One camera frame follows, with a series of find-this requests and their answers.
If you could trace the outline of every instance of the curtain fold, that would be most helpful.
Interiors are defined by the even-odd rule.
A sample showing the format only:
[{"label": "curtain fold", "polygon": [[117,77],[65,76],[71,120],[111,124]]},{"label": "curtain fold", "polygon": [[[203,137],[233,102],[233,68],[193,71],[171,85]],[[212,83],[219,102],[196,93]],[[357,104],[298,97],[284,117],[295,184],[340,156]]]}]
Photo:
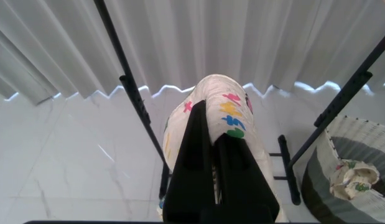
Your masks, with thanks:
[{"label": "curtain fold", "polygon": [[[138,86],[194,86],[222,73],[262,93],[344,85],[385,35],[384,1],[106,1]],[[368,85],[385,83],[385,53]],[[0,94],[37,104],[109,95],[122,75],[94,2],[0,0]]]}]

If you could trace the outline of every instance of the white tile floor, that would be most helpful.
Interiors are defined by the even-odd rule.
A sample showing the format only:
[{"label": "white tile floor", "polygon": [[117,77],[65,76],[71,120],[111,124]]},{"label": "white tile floor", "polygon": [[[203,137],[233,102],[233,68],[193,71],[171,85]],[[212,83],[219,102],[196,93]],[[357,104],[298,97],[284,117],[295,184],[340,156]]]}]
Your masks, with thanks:
[{"label": "white tile floor", "polygon": [[[313,122],[337,91],[330,86],[292,93],[270,88],[264,97],[247,87],[258,133],[269,152],[284,134],[294,154],[314,130]],[[152,99],[141,90],[152,128],[162,141],[165,121],[186,97],[165,89]],[[385,124],[385,93],[361,90],[342,111]],[[275,175],[284,175],[274,159]],[[304,167],[301,161],[297,169]],[[39,106],[21,95],[0,97],[0,223],[29,220],[157,221],[162,162],[124,90],[110,99],[61,96]],[[293,222],[314,222],[304,205],[290,201],[286,181],[277,194]]]}]

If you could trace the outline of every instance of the blue print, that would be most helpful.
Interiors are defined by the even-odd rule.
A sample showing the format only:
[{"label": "blue print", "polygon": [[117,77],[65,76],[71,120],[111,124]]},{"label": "blue print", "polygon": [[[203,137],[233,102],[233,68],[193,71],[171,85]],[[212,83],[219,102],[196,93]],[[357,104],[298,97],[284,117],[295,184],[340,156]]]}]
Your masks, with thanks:
[{"label": "blue print", "polygon": [[246,129],[244,128],[243,123],[240,120],[238,120],[237,118],[233,118],[232,116],[227,115],[226,118],[222,118],[222,119],[227,121],[228,125],[230,125],[230,126],[232,126],[232,125],[235,125],[235,126],[240,125],[246,131]]}]

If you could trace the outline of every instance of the woven basket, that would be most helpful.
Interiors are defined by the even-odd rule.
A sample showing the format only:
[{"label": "woven basket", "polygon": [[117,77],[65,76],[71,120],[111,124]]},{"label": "woven basket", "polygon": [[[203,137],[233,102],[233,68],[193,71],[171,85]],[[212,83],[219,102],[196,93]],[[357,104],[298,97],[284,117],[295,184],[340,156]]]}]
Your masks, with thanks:
[{"label": "woven basket", "polygon": [[[324,223],[385,223],[385,126],[338,116],[311,147],[314,153],[302,183],[302,196],[311,213]],[[334,197],[329,180],[340,159],[373,164],[380,180],[353,200]]]}]

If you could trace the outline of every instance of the crumpled cloth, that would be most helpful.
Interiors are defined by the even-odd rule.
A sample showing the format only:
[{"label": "crumpled cloth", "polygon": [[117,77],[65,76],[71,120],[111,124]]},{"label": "crumpled cloth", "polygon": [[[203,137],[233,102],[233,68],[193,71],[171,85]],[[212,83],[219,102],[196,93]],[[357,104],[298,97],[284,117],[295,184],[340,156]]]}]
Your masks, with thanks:
[{"label": "crumpled cloth", "polygon": [[343,200],[353,200],[369,191],[378,180],[379,171],[374,165],[342,159],[330,176],[330,193]]},{"label": "crumpled cloth", "polygon": [[[206,100],[206,118],[211,143],[223,133],[243,138],[276,196],[272,161],[256,132],[249,97],[239,83],[225,75],[214,74],[203,78],[170,114],[165,125],[162,145],[170,170],[174,169],[191,109],[195,103],[202,100]],[[276,222],[287,222],[281,201],[278,200],[278,203],[280,210]]]}]

